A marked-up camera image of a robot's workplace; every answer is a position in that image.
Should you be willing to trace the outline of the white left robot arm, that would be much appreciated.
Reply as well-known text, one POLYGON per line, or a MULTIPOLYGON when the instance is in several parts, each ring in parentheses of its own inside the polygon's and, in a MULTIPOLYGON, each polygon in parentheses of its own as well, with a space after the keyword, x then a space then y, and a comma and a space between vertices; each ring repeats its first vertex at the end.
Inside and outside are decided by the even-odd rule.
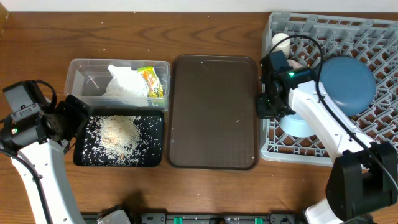
POLYGON ((53 140, 34 142, 13 154, 13 166, 22 178, 36 223, 84 223, 67 179, 64 149, 53 140))

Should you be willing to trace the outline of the white napkin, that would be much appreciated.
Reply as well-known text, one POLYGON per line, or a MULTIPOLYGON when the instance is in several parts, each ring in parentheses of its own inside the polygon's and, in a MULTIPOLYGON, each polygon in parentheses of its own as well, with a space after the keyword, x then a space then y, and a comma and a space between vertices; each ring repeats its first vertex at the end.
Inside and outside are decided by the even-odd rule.
POLYGON ((120 102, 136 107, 149 105, 147 99, 149 86, 141 74, 132 70, 131 67, 109 65, 108 70, 112 79, 108 83, 103 97, 118 98, 120 102))

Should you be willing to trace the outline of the dark blue plate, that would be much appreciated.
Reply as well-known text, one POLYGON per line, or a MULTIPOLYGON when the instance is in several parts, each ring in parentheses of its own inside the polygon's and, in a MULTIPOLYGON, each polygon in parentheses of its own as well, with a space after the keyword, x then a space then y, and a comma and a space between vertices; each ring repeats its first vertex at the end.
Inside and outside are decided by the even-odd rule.
POLYGON ((369 108, 376 94, 376 80, 364 63, 350 57, 335 57, 323 63, 320 82, 346 116, 369 108))

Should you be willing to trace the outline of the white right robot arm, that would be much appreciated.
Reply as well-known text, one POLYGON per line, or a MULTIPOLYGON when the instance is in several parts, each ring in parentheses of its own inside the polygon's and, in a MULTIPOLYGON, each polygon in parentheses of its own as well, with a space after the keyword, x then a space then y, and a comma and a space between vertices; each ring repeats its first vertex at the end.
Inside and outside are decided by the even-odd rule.
POLYGON ((326 197, 304 212, 307 223, 344 223, 397 203, 397 151, 356 129, 308 67, 262 68, 259 118, 299 114, 314 130, 333 167, 326 197))

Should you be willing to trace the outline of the grey dishwasher rack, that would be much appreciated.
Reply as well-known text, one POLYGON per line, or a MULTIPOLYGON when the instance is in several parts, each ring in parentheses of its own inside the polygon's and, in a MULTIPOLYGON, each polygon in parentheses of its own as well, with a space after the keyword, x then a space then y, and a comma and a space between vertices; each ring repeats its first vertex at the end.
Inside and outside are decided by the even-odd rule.
MULTIPOLYGON (((397 21, 273 12, 262 35, 262 54, 278 33, 309 36, 292 39, 290 58, 315 68, 320 59, 351 57, 364 63, 376 79, 369 108, 354 115, 355 126, 378 142, 397 146, 397 21)), ((260 122, 260 157, 266 161, 330 166, 327 151, 316 136, 297 138, 283 132, 277 119, 260 122)))

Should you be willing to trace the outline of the cream cup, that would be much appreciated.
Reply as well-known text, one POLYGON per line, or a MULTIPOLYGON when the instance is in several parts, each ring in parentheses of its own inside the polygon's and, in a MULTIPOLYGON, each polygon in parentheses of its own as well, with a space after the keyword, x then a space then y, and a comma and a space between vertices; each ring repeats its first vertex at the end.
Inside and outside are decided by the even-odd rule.
POLYGON ((285 33, 278 33, 272 38, 272 52, 283 51, 286 58, 290 55, 290 39, 285 33))

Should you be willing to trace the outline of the yellow green snack wrapper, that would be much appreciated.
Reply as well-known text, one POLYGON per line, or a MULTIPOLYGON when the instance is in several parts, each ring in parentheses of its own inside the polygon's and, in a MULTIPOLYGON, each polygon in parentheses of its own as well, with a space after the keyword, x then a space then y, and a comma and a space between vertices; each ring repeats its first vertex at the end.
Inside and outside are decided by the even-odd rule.
POLYGON ((137 72, 141 74, 149 87, 149 97, 161 98, 164 96, 162 84, 153 66, 138 68, 137 72))

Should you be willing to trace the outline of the light blue small bowl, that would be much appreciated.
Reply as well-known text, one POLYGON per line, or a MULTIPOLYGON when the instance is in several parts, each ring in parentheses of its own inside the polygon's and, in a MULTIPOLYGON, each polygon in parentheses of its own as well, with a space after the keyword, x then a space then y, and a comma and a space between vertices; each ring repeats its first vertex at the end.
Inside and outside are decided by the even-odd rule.
POLYGON ((286 134, 297 138, 307 138, 315 134, 314 130, 297 113, 284 116, 279 122, 279 127, 286 134))

